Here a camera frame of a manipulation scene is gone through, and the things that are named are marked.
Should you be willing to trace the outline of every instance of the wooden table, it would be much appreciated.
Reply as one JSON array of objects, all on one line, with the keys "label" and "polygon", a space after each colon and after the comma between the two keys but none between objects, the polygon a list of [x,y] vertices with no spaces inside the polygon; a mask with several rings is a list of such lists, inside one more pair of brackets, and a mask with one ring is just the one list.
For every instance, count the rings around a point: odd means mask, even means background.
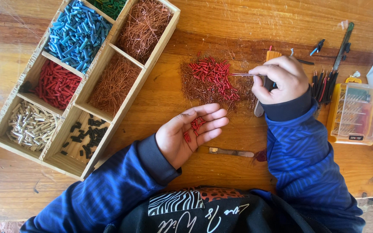
[{"label": "wooden table", "polygon": [[[61,0],[0,0],[0,109],[24,69]],[[190,107],[180,89],[179,64],[202,54],[226,57],[246,70],[262,64],[270,45],[285,55],[315,62],[304,65],[330,70],[345,36],[347,21],[355,23],[351,51],[340,65],[338,82],[356,70],[366,82],[373,64],[373,0],[241,1],[171,0],[181,9],[177,29],[136,101],[127,113],[104,159],[156,132],[160,125]],[[319,54],[310,51],[326,39]],[[326,124],[328,109],[319,120]],[[207,146],[261,151],[266,147],[264,118],[251,111],[230,113],[230,124]],[[335,161],[354,197],[373,197],[373,146],[333,144]],[[24,220],[39,213],[74,179],[0,148],[0,221]],[[183,175],[168,189],[198,184],[274,191],[276,180],[266,162],[252,158],[195,153]]]}]

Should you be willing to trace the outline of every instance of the yellow plastic case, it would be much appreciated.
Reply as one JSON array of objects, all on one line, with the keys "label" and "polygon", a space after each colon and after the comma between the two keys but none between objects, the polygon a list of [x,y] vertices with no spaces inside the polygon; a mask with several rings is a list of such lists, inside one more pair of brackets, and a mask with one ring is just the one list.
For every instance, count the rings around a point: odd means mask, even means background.
[{"label": "yellow plastic case", "polygon": [[349,77],[336,84],[327,117],[330,142],[373,144],[373,86]]}]

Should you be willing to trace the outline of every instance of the person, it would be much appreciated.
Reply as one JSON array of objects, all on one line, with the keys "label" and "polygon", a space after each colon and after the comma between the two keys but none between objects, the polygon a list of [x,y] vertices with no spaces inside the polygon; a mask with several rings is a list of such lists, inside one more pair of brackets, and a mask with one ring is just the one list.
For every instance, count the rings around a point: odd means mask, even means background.
[{"label": "person", "polygon": [[[227,111],[213,103],[184,111],[156,134],[118,151],[31,217],[21,232],[361,232],[362,211],[333,160],[326,128],[313,118],[318,103],[299,62],[282,56],[249,73],[266,113],[267,161],[278,180],[277,196],[256,187],[158,193],[181,175],[198,146],[228,124]],[[258,74],[278,88],[269,92]],[[206,123],[196,136],[190,122],[198,117]]]}]

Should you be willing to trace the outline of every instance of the person's left hand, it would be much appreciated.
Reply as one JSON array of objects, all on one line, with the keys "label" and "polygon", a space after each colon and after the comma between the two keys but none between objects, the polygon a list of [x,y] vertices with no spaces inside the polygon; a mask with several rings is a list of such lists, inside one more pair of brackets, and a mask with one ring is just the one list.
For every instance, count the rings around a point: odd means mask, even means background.
[{"label": "person's left hand", "polygon": [[[221,127],[228,124],[227,111],[219,104],[205,104],[185,110],[161,126],[156,133],[156,143],[163,156],[175,168],[180,168],[200,145],[221,134]],[[204,123],[195,135],[191,122],[201,117]],[[191,142],[184,140],[188,131]]]}]

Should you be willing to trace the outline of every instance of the zebra print patch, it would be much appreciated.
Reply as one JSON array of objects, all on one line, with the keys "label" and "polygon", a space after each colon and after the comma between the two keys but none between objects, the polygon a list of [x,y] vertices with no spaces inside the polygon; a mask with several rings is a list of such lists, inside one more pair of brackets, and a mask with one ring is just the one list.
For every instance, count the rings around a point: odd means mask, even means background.
[{"label": "zebra print patch", "polygon": [[173,191],[150,198],[148,216],[204,207],[204,203],[198,191]]}]

